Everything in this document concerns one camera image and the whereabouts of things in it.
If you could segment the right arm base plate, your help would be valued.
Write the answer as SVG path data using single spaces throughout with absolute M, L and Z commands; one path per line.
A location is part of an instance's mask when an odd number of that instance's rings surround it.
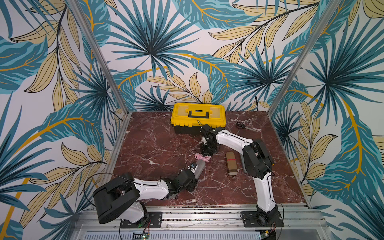
M 265 214 L 257 211 L 240 212 L 240 217 L 245 228 L 278 228 L 284 227 L 283 217 L 280 212 Z

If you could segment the brown case with red band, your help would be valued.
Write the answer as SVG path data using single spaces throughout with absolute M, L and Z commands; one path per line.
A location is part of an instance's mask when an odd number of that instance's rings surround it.
M 236 176 L 238 174 L 238 167 L 236 156 L 234 152 L 226 152 L 227 167 L 229 176 Z

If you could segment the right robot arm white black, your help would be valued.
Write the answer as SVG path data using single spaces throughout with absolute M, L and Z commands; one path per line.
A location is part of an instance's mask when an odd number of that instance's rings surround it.
M 257 213 L 266 221 L 279 214 L 272 190 L 273 158 L 261 140 L 251 140 L 235 135 L 228 130 L 209 125 L 200 127 L 203 136 L 201 153 L 203 156 L 212 156 L 218 151 L 218 145 L 224 145 L 235 150 L 243 157 L 244 171 L 249 174 L 255 183 L 257 193 Z

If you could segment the grey oval eyeglass case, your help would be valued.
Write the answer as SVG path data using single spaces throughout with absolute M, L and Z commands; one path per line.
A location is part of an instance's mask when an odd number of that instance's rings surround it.
M 196 167 L 194 171 L 195 179 L 199 179 L 200 175 L 202 174 L 203 170 L 205 169 L 206 162 L 204 160 L 197 160 L 196 161 Z

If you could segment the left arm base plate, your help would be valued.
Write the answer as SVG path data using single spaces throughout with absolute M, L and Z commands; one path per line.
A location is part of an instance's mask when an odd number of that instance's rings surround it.
M 121 229 L 159 229 L 162 225 L 162 212 L 148 212 L 143 218 L 135 223 L 128 220 L 122 220 L 120 224 Z

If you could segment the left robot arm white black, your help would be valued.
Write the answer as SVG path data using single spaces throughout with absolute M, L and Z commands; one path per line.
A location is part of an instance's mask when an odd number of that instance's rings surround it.
M 130 173 L 115 176 L 93 193 L 99 223 L 106 224 L 115 219 L 140 222 L 148 217 L 141 200 L 167 200 L 175 198 L 182 191 L 192 192 L 201 173 L 199 167 L 189 167 L 174 178 L 158 181 L 139 180 Z

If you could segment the pink cloth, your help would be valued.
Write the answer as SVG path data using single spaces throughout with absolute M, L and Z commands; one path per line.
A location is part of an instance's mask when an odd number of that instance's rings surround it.
M 208 163 L 210 162 L 210 159 L 211 159 L 211 156 L 203 156 L 200 153 L 196 153 L 194 155 L 194 157 L 196 160 L 201 160 L 201 161 L 208 162 Z

